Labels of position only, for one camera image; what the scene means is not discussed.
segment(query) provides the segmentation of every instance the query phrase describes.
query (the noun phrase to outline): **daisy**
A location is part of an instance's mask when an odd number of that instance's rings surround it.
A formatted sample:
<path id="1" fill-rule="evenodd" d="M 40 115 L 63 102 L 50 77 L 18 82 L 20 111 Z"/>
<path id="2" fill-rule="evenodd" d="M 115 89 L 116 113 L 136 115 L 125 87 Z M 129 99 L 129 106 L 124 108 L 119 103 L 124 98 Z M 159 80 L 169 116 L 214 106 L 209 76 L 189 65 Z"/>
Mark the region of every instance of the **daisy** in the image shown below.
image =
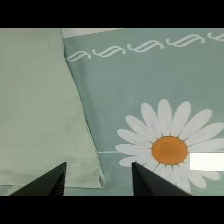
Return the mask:
<path id="1" fill-rule="evenodd" d="M 212 139 L 224 129 L 224 123 L 205 126 L 212 116 L 209 109 L 200 111 L 188 121 L 190 112 L 191 104 L 187 101 L 180 104 L 174 116 L 165 99 L 159 102 L 157 115 L 149 104 L 143 103 L 141 113 L 144 122 L 126 116 L 126 122 L 133 131 L 117 131 L 130 143 L 115 147 L 131 156 L 122 159 L 120 165 L 130 167 L 132 162 L 138 162 L 188 193 L 191 193 L 190 183 L 206 188 L 204 178 L 220 180 L 217 172 L 191 171 L 189 153 L 214 152 L 224 148 L 224 138 Z"/>

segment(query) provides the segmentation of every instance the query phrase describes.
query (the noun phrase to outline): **orange flower center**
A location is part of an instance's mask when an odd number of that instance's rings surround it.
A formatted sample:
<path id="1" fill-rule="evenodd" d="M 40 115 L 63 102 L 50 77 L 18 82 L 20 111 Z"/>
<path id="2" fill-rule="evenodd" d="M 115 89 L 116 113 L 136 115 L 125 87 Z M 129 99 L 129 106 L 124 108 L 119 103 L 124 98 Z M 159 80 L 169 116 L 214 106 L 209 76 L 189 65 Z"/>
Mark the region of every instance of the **orange flower center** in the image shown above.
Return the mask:
<path id="1" fill-rule="evenodd" d="M 184 141 L 173 136 L 157 139 L 152 145 L 153 157 L 162 164 L 175 165 L 182 162 L 188 154 Z"/>

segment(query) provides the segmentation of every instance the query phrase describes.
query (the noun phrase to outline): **folded cloth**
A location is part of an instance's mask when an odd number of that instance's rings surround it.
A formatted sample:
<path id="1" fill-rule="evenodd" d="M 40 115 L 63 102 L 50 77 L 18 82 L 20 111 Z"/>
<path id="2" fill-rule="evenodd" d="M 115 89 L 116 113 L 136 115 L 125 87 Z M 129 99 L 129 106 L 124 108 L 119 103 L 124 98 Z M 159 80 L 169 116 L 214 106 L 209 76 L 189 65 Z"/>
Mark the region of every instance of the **folded cloth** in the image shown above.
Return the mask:
<path id="1" fill-rule="evenodd" d="M 0 29 L 0 185 L 24 186 L 67 162 L 67 187 L 103 175 L 60 29 Z"/>

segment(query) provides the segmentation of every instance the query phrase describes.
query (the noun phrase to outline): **white swirl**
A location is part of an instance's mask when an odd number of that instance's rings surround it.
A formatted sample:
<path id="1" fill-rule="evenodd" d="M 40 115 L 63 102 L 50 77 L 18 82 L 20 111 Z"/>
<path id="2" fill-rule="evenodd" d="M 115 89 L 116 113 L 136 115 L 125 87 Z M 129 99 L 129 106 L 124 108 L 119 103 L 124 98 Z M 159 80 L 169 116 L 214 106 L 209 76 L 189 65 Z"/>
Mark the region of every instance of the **white swirl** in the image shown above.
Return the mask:
<path id="1" fill-rule="evenodd" d="M 166 43 L 168 45 L 172 45 L 174 47 L 185 47 L 197 40 L 200 40 L 202 44 L 205 43 L 205 38 L 201 37 L 198 34 L 190 34 L 190 35 L 188 35 L 176 42 L 173 42 L 173 43 L 171 43 L 169 39 L 166 39 Z"/>
<path id="2" fill-rule="evenodd" d="M 84 56 L 87 56 L 89 59 L 91 58 L 91 55 L 89 53 L 87 53 L 85 51 L 77 51 L 74 54 L 68 56 L 66 58 L 66 60 L 70 61 L 70 62 L 74 62 L 74 61 L 77 61 L 77 60 L 79 60 L 80 58 L 82 58 Z"/>
<path id="3" fill-rule="evenodd" d="M 93 54 L 95 54 L 97 56 L 100 56 L 100 57 L 103 57 L 103 58 L 107 58 L 107 57 L 117 53 L 118 51 L 122 51 L 122 54 L 126 54 L 126 51 L 123 48 L 119 47 L 119 46 L 109 47 L 109 48 L 107 48 L 106 50 L 104 50 L 104 51 L 102 51 L 100 53 L 96 53 L 95 49 L 92 50 Z"/>
<path id="4" fill-rule="evenodd" d="M 212 39 L 212 40 L 216 40 L 216 41 L 219 41 L 219 42 L 223 42 L 224 41 L 224 33 L 223 34 L 220 34 L 219 36 L 216 36 L 216 37 L 213 37 L 212 36 L 212 33 L 208 33 L 208 38 Z"/>
<path id="5" fill-rule="evenodd" d="M 131 44 L 128 44 L 127 45 L 127 48 L 131 51 L 135 51 L 135 52 L 145 52 L 145 51 L 148 51 L 150 50 L 151 48 L 153 47 L 156 47 L 156 46 L 159 46 L 160 49 L 163 49 L 164 48 L 164 45 L 161 44 L 160 42 L 158 42 L 157 40 L 150 40 L 150 41 L 147 41 L 145 42 L 144 44 L 141 44 L 139 45 L 138 47 L 136 48 L 132 48 L 131 47 Z"/>

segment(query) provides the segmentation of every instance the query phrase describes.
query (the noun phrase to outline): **cloth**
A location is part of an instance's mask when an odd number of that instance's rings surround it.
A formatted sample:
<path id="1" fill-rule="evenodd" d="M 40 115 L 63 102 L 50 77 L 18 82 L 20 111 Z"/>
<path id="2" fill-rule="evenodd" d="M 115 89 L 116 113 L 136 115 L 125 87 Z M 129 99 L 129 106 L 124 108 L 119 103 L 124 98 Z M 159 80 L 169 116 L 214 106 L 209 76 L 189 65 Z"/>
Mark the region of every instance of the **cloth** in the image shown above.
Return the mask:
<path id="1" fill-rule="evenodd" d="M 0 185 L 24 186 L 67 162 L 67 187 L 103 175 L 60 29 L 0 30 Z"/>
<path id="2" fill-rule="evenodd" d="M 104 189 L 65 194 L 133 195 L 137 161 L 193 195 L 224 195 L 223 172 L 190 172 L 185 154 L 224 149 L 223 33 L 138 28 L 64 39 L 106 179 Z M 167 142 L 174 157 L 161 157 L 162 136 L 177 137 Z"/>

